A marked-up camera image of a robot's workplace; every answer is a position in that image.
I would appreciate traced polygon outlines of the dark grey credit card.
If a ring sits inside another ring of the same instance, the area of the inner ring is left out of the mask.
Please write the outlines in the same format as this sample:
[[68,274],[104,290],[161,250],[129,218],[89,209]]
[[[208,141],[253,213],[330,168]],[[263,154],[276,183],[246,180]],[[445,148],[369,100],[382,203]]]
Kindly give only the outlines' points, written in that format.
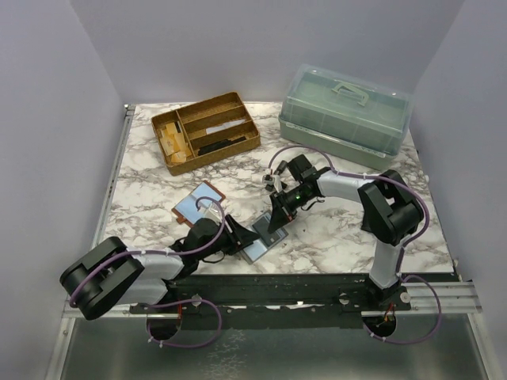
[[265,212],[252,224],[252,229],[259,235],[261,242],[267,249],[271,249],[288,236],[287,231],[283,228],[270,233],[270,221],[271,214],[269,212]]

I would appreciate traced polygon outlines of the grey card holder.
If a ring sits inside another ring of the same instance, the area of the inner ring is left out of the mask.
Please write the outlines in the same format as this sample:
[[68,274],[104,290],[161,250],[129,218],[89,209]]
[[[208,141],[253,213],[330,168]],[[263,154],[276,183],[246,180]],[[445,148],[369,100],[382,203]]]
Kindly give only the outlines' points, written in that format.
[[[249,226],[249,229],[254,232],[252,229],[252,224]],[[260,238],[256,240],[251,246],[246,247],[242,251],[242,257],[249,263],[253,264],[259,259],[261,259],[270,249],[267,249],[263,243],[261,242]]]

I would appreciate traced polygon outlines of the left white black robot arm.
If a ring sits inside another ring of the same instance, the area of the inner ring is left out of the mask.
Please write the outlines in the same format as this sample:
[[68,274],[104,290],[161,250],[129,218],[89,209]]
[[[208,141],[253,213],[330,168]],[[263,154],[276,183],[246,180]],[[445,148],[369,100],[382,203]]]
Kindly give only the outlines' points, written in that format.
[[232,256],[259,238],[231,215],[221,223],[200,218],[186,237],[160,251],[130,250],[119,237],[108,237],[68,267],[59,282],[70,296],[70,306],[88,321],[114,306],[136,303],[165,313],[176,301],[168,282],[192,275],[209,256]]

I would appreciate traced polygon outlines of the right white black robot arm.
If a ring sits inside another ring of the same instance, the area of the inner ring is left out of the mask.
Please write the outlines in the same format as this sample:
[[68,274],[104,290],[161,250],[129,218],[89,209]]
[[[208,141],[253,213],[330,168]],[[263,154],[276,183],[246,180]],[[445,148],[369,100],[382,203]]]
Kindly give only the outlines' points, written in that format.
[[398,172],[380,175],[340,174],[330,167],[316,169],[301,154],[288,162],[288,170],[298,186],[285,191],[275,174],[270,194],[272,204],[268,232],[271,234],[293,221],[297,211],[321,198],[340,198],[358,202],[364,210],[363,230],[376,238],[369,286],[364,291],[366,304],[382,310],[393,301],[391,288],[399,283],[403,244],[414,236],[425,218],[425,209]]

